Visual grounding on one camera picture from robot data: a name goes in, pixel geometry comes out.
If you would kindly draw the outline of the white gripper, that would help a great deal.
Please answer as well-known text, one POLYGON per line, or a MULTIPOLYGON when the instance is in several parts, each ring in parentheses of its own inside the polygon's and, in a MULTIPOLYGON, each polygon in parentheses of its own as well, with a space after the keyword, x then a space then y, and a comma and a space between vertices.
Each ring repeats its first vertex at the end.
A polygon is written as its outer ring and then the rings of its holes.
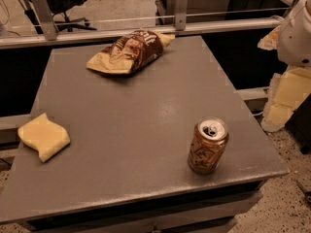
POLYGON ((281 26, 259 40, 258 48, 277 49, 278 58, 293 65, 273 75, 263 109, 262 129, 277 132, 311 94, 311 0, 299 0, 281 26))

